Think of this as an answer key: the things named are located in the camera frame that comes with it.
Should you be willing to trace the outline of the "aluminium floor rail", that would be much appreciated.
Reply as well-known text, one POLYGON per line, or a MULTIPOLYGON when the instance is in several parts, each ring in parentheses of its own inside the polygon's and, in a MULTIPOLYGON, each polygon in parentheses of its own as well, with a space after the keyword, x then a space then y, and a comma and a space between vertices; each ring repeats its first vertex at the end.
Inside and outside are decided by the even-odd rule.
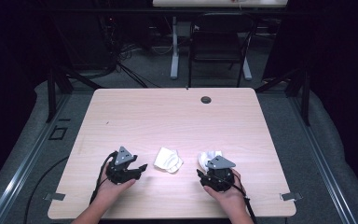
POLYGON ((30 120, 0 172, 0 224, 62 224, 48 217, 78 128, 72 113, 74 95, 59 98, 57 114, 45 122, 46 108, 38 102, 30 120))
POLYGON ((318 168, 320 176, 337 210, 342 224, 358 224, 356 218, 353 215, 353 212, 348 205, 347 200, 342 193, 341 187, 338 184, 334 174, 332 173, 332 170, 322 152, 312 127, 307 125, 301 117, 300 103, 298 102, 297 98, 289 98, 288 101, 292 109, 295 111, 299 125, 301 126, 301 129, 308 139, 310 144, 310 154, 316 164, 316 167, 318 168))

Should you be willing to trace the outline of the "grey metal table bracket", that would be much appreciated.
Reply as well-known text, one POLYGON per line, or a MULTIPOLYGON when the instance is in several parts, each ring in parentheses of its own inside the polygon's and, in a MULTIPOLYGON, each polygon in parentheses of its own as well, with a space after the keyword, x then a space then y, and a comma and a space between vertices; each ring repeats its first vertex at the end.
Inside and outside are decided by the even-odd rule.
POLYGON ((299 192, 282 193, 280 197, 283 201, 293 201, 293 202, 301 200, 303 198, 303 196, 299 192))
POLYGON ((44 196, 44 200, 46 201, 62 201, 65 198, 65 195, 62 193, 57 193, 57 192, 53 192, 53 193, 47 193, 44 196))

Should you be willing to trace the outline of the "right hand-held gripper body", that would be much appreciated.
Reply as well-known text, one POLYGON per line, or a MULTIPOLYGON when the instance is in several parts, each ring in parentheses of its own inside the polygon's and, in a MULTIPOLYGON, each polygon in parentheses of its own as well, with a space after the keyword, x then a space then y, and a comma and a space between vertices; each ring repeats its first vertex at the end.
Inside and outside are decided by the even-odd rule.
POLYGON ((227 191, 234 184, 232 168, 236 164, 223 156, 216 156, 208 161, 209 170, 206 175, 212 182, 212 189, 215 191, 227 191))

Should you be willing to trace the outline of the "black metal frame stand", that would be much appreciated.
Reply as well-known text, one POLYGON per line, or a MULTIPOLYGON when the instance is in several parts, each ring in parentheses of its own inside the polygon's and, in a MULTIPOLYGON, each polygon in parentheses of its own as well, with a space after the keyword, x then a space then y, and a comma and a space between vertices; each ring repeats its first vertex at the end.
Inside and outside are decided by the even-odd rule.
POLYGON ((281 77, 275 77, 266 84, 256 88, 255 91, 257 93, 267 91, 285 80, 289 81, 284 91, 287 97, 297 97, 299 93, 301 94, 300 117, 307 126, 310 126, 310 75, 306 69, 297 68, 281 77))
POLYGON ((56 104, 56 87, 58 87, 64 94, 71 94, 74 90, 69 78, 74 78, 86 86, 94 90, 101 89, 102 86, 94 83, 86 77, 81 76, 74 69, 68 66, 53 64, 47 75, 48 82, 48 118, 47 122, 51 122, 57 113, 56 104))

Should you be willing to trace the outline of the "person's left hand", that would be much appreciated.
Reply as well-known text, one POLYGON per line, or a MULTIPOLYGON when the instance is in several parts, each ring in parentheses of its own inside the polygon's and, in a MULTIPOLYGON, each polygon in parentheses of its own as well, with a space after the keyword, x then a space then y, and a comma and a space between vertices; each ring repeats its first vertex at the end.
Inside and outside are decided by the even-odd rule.
POLYGON ((129 180, 122 184, 112 183, 106 176, 106 167, 103 169, 101 181, 99 183, 96 198, 97 200, 107 201, 111 205, 119 198, 120 194, 129 189, 136 183, 135 179, 129 180))

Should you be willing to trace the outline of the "white-legged desk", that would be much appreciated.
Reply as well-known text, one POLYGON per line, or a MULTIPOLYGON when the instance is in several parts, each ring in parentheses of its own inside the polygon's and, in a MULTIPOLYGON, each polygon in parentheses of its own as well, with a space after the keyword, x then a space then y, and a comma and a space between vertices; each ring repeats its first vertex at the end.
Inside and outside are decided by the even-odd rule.
MULTIPOLYGON (((288 0, 153 0, 153 7, 179 7, 179 8, 285 8, 288 0)), ((179 51, 178 51, 178 35, 177 35, 177 18, 172 17, 172 65, 171 79, 178 78, 179 51)), ((249 64, 244 61, 242 67, 245 80, 252 80, 252 74, 249 64)))

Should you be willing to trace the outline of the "person's right hand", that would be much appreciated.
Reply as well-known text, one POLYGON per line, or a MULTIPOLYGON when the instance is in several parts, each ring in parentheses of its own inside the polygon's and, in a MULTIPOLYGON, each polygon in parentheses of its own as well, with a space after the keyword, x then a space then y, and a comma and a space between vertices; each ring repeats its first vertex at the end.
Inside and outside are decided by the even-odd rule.
POLYGON ((204 186, 203 189, 218 201, 229 218, 247 217, 245 201, 238 189, 231 187, 225 192, 217 192, 208 186, 204 186))

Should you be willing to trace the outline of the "white cloth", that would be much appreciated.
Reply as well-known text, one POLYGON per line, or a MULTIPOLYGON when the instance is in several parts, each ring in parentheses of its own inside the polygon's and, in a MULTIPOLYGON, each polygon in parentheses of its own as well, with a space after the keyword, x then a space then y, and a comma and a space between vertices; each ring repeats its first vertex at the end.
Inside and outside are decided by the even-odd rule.
POLYGON ((154 165, 170 174, 177 172, 183 165, 183 160, 176 150, 162 147, 155 158, 154 165))
POLYGON ((213 158, 215 158, 216 156, 222 156, 222 152, 221 151, 206 151, 206 152, 201 152, 198 155, 198 162, 200 167, 207 172, 209 170, 209 168, 207 167, 207 163, 208 161, 212 160, 213 158))

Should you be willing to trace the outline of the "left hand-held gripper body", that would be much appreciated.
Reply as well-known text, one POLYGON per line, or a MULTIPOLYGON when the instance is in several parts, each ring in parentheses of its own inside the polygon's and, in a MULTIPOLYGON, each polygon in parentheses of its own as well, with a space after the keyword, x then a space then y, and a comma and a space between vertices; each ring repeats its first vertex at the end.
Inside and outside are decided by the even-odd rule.
POLYGON ((127 182, 125 175, 130 171, 128 167, 136 160, 136 155, 132 155, 126 148, 120 147, 113 153, 113 159, 106 168, 107 178, 114 184, 127 182))

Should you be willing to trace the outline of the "black chair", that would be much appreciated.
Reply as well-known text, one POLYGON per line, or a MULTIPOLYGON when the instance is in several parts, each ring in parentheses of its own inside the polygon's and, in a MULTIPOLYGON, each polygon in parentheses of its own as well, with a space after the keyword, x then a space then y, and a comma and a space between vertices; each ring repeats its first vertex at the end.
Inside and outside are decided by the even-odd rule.
POLYGON ((209 12, 195 18, 190 23, 187 86, 192 86, 192 63, 229 63, 229 68, 237 63, 239 87, 256 27, 255 18, 243 12, 209 12))

